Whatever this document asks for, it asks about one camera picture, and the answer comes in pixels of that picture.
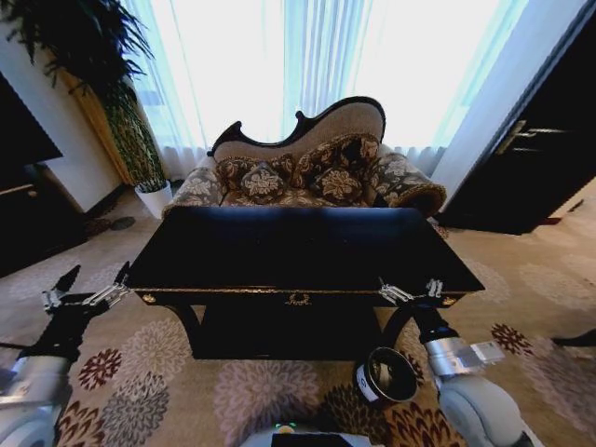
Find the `television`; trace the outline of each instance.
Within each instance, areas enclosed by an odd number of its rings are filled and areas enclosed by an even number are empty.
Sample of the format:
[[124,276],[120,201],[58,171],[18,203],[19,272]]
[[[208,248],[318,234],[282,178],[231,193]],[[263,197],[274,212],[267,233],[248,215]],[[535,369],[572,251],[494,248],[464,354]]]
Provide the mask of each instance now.
[[2,73],[0,116],[0,166],[3,169],[62,156]]

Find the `sheer curtain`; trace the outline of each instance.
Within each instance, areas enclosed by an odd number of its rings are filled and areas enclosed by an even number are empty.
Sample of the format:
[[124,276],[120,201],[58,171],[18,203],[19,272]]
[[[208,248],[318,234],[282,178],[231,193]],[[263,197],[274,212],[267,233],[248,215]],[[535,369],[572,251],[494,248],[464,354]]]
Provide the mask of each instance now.
[[172,178],[240,120],[274,142],[351,95],[430,173],[528,0],[125,0],[153,59],[134,79]]

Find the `wall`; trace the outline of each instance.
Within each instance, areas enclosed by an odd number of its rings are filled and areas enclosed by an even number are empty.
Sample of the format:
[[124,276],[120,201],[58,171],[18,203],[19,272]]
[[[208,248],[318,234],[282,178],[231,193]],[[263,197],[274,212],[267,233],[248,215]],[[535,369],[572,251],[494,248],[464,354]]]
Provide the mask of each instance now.
[[62,83],[52,88],[44,76],[44,55],[31,65],[24,46],[5,39],[9,29],[0,23],[0,71],[64,155],[46,163],[78,208],[87,211],[118,187],[120,178],[75,99]]
[[432,174],[457,192],[587,0],[530,0]]

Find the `floral rug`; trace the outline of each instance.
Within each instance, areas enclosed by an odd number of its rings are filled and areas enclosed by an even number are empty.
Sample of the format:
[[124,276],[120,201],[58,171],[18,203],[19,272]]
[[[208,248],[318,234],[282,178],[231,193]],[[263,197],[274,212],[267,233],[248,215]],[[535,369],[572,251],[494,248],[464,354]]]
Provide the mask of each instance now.
[[[73,291],[96,291],[135,258],[158,222],[133,194],[105,217],[122,216],[136,223],[0,279],[0,340],[30,344],[38,337],[47,322],[39,292],[73,265],[82,264]],[[494,338],[504,349],[506,359],[486,376],[514,397],[545,445],[594,445],[595,351],[560,348],[550,337],[596,328],[596,202],[521,237],[441,232],[487,289],[443,311],[470,343]],[[381,324],[388,316],[379,310]],[[386,446],[465,445],[438,410],[413,325],[398,349],[420,387],[412,401],[381,412],[362,403],[349,362],[194,360],[173,314],[131,294],[88,327],[59,445],[238,446],[255,430],[288,420]],[[10,366],[16,354],[0,349],[0,365]]]

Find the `white flower pot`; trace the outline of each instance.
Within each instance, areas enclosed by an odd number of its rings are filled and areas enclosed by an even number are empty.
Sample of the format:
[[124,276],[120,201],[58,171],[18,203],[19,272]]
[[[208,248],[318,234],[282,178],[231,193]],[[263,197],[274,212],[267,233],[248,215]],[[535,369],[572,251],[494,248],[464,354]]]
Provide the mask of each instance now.
[[145,207],[151,211],[151,214],[153,214],[156,219],[161,219],[161,211],[171,201],[171,188],[169,187],[169,182],[166,182],[167,184],[163,189],[155,191],[154,193],[141,193],[137,188],[134,188],[137,196],[141,198],[142,203],[145,204]]

